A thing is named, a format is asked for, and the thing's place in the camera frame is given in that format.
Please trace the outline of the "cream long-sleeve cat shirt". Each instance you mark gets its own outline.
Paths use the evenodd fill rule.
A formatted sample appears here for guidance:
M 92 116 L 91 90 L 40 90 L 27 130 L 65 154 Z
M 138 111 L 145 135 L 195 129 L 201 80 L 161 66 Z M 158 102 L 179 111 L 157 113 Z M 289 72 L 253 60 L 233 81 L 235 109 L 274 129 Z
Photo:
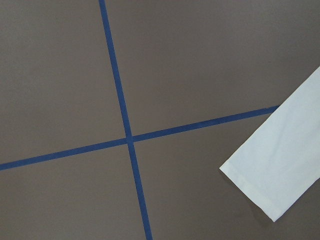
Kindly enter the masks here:
M 272 221 L 320 177 L 320 72 L 315 70 L 220 170 Z

